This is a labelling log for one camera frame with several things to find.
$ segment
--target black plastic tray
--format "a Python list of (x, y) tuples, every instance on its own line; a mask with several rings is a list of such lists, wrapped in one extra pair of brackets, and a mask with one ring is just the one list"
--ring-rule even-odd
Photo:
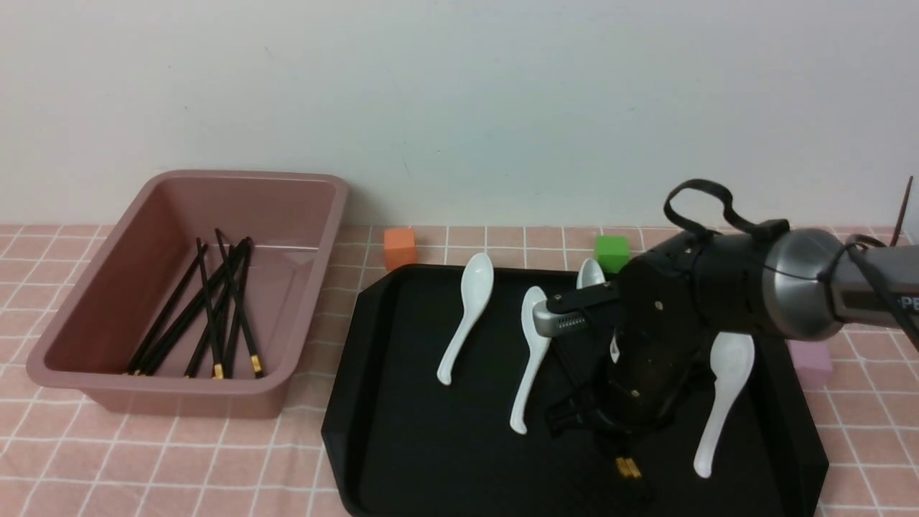
[[(491, 301), (445, 387), (437, 366), (462, 317), (461, 274), (407, 266), (357, 298), (323, 423), (346, 509), (388, 517), (630, 514), (592, 434), (553, 440), (543, 423), (545, 409), (572, 391), (558, 354), (539, 370), (528, 434), (508, 423), (529, 354), (523, 295), (532, 285), (548, 296), (569, 291), (575, 276), (496, 270)], [(605, 351), (591, 343), (566, 336), (552, 347), (587, 375)], [(811, 517), (829, 463), (785, 343), (757, 340), (754, 373), (724, 427), (712, 476), (701, 479), (692, 461), (713, 397), (710, 384), (693, 391), (673, 425), (634, 451), (656, 494), (639, 514)]]

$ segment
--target chopstick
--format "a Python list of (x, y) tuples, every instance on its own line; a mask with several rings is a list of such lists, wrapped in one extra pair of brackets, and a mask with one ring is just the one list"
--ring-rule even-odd
[(897, 246), (900, 241), (900, 233), (903, 229), (903, 216), (906, 215), (906, 206), (910, 203), (910, 191), (913, 190), (913, 177), (906, 182), (906, 191), (903, 193), (903, 201), (900, 203), (900, 213), (897, 215), (897, 224), (893, 226), (893, 237), (891, 237), (891, 247)]
[[(233, 254), (233, 245), (230, 245), (230, 254)], [(219, 328), (226, 328), (226, 318), (230, 313), (230, 292), (227, 291), (226, 282), (223, 283), (223, 289), (221, 290), (220, 295), (217, 297), (217, 304), (214, 305), (214, 307), (217, 311), (217, 319), (221, 321), (221, 326)], [(204, 360), (204, 352), (207, 350), (207, 345), (209, 343), (209, 336), (210, 330), (205, 327), (204, 331), (201, 332), (201, 337), (198, 340), (198, 345), (195, 346), (195, 351), (191, 354), (191, 360), (188, 361), (188, 366), (185, 369), (186, 378), (193, 378), (198, 376), (198, 370), (201, 368), (201, 361)], [(226, 365), (224, 365), (223, 371), (224, 378), (227, 378)]]
[(156, 335), (160, 332), (160, 328), (165, 324), (166, 320), (169, 319), (173, 311), (176, 310), (178, 301), (182, 298), (182, 294), (185, 293), (188, 284), (191, 282), (192, 275), (195, 274), (195, 270), (198, 268), (198, 264), (203, 260), (204, 254), (207, 252), (208, 245), (204, 245), (203, 252), (195, 255), (195, 259), (191, 261), (191, 264), (188, 266), (185, 274), (182, 275), (182, 280), (178, 281), (176, 289), (172, 292), (172, 294), (169, 295), (165, 305), (163, 305), (163, 310), (160, 311), (159, 316), (156, 317), (153, 324), (150, 326), (150, 329), (147, 330), (147, 335), (143, 337), (141, 346), (138, 347), (138, 349), (134, 352), (134, 356), (130, 358), (128, 368), (125, 370), (125, 373), (139, 372), (138, 367), (143, 360), (144, 354), (147, 353), (147, 349), (149, 349), (150, 345), (153, 344), (153, 341), (156, 339)]
[[(245, 238), (246, 241), (251, 242), (252, 239), (249, 237)], [(252, 260), (252, 247), (245, 251), (245, 257), (243, 257), (243, 272), (240, 273), (239, 279), (239, 294), (240, 297), (245, 301), (245, 285), (246, 281), (249, 278), (249, 263)], [(245, 307), (242, 305), (233, 306), (233, 320), (230, 322), (230, 337), (227, 339), (227, 350), (223, 354), (224, 359), (226, 359), (226, 364), (224, 364), (223, 375), (227, 379), (233, 378), (233, 366), (236, 363), (236, 344), (239, 342), (239, 326), (240, 326), (240, 313), (245, 310)]]
[[(246, 244), (243, 243), (237, 247), (230, 257), (230, 262), (237, 264), (239, 259), (242, 258), (242, 253), (245, 252)], [(208, 279), (208, 287), (211, 289), (217, 289), (217, 287), (224, 282), (226, 278), (225, 275), (226, 264), (221, 264), (213, 274)], [(156, 373), (156, 370), (163, 364), (166, 356), (170, 351), (175, 347), (179, 338), (188, 327), (195, 321), (195, 318), (201, 313), (201, 310), (204, 308), (204, 290), (203, 288), (198, 291), (197, 294), (191, 299), (191, 302), (185, 307), (185, 309), (176, 317), (176, 320), (173, 321), (172, 325), (163, 333), (163, 336), (157, 341), (153, 346), (153, 350), (148, 354), (147, 361), (143, 362), (140, 366), (140, 371), (135, 371), (135, 375), (152, 375)]]
[[(195, 239), (195, 243), (198, 245), (198, 254), (199, 256), (204, 255), (204, 248), (201, 246), (200, 237)], [(223, 250), (223, 244), (221, 244), (221, 255), (226, 257), (226, 251)], [(233, 266), (230, 265), (230, 262), (226, 259), (223, 261), (224, 264), (227, 264), (227, 268), (224, 270), (223, 274), (226, 277), (233, 277)], [(222, 379), (223, 378), (223, 345), (221, 344), (220, 337), (217, 333), (217, 317), (214, 315), (214, 307), (210, 303), (210, 289), (208, 288), (208, 271), (204, 267), (204, 260), (199, 261), (198, 263), (199, 271), (201, 272), (201, 290), (204, 291), (204, 312), (208, 316), (208, 325), (207, 331), (210, 333), (210, 351), (214, 356), (214, 378)]]
[[(217, 235), (217, 247), (221, 251), (221, 258), (223, 259), (223, 263), (226, 264), (228, 259), (226, 250), (223, 249), (223, 239), (221, 238), (222, 232), (219, 228), (215, 228), (214, 233)], [(245, 346), (249, 349), (249, 359), (252, 361), (252, 370), (255, 372), (255, 378), (261, 379), (265, 376), (265, 372), (262, 370), (262, 362), (258, 357), (258, 348), (255, 346), (255, 338), (252, 335), (252, 329), (249, 327), (249, 320), (245, 317), (243, 297), (239, 293), (236, 279), (232, 274), (228, 274), (227, 271), (228, 269), (224, 269), (223, 274), (226, 276), (227, 286), (230, 288), (230, 294), (233, 296), (233, 303), (237, 307), (240, 327), (243, 329), (243, 337), (245, 338)]]

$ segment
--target pink plastic basin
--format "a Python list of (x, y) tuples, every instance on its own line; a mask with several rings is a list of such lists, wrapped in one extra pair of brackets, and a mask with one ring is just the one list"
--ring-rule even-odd
[[(283, 406), (345, 209), (325, 175), (183, 170), (151, 179), (86, 268), (28, 357), (32, 380), (73, 388), (115, 412), (272, 418)], [(255, 242), (245, 307), (266, 376), (240, 337), (233, 379), (183, 378), (202, 314), (154, 376), (122, 375), (195, 255), (195, 238)], [(211, 246), (208, 271), (220, 263)], [(196, 277), (173, 317), (199, 289)], [(206, 354), (202, 372), (210, 370)]]

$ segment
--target foam block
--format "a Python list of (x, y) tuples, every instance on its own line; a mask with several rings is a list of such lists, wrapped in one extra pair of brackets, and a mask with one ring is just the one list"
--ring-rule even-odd
[(833, 360), (824, 342), (789, 341), (791, 362), (803, 389), (824, 387), (833, 374)]
[(629, 262), (629, 240), (625, 236), (596, 236), (596, 261), (605, 273), (618, 273)]
[(383, 232), (383, 257), (387, 270), (395, 270), (418, 261), (412, 228), (389, 228)]

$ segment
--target spoon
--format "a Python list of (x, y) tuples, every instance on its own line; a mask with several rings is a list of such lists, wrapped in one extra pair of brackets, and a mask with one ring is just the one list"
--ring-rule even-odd
[(523, 378), (520, 379), (514, 407), (511, 409), (511, 429), (519, 434), (527, 434), (527, 424), (523, 421), (524, 409), (527, 406), (529, 391), (533, 387), (533, 380), (536, 379), (536, 372), (546, 357), (551, 341), (551, 338), (544, 338), (536, 331), (536, 323), (533, 321), (533, 307), (545, 301), (546, 294), (539, 287), (530, 287), (523, 297), (523, 306), (520, 308), (520, 325), (529, 345), (529, 360)]
[(711, 476), (711, 463), (718, 447), (724, 421), (734, 400), (740, 395), (750, 372), (753, 371), (755, 350), (753, 338), (747, 334), (721, 332), (711, 345), (711, 371), (715, 373), (715, 402), (711, 405), (709, 421), (696, 450), (693, 468), (700, 477)]
[[(581, 264), (581, 270), (577, 273), (575, 287), (583, 289), (605, 281), (607, 281), (607, 276), (603, 274), (600, 263), (592, 258), (585, 258), (584, 263)], [(613, 359), (613, 362), (619, 362), (619, 347), (616, 345), (616, 334), (613, 334), (613, 338), (609, 342), (609, 356)]]
[(603, 270), (600, 269), (600, 263), (592, 258), (585, 258), (584, 263), (581, 264), (581, 270), (577, 273), (575, 287), (583, 289), (605, 281), (607, 281), (607, 277), (603, 274)]
[(462, 280), (459, 283), (459, 291), (462, 294), (462, 319), (453, 339), (447, 346), (447, 351), (444, 352), (444, 357), (440, 360), (440, 366), (437, 367), (437, 379), (444, 386), (449, 386), (452, 382), (453, 362), (457, 360), (463, 342), (469, 336), (475, 322), (479, 320), (485, 306), (488, 305), (488, 299), (492, 296), (492, 287), (494, 287), (492, 260), (484, 253), (477, 253), (469, 259), (466, 269), (462, 272)]

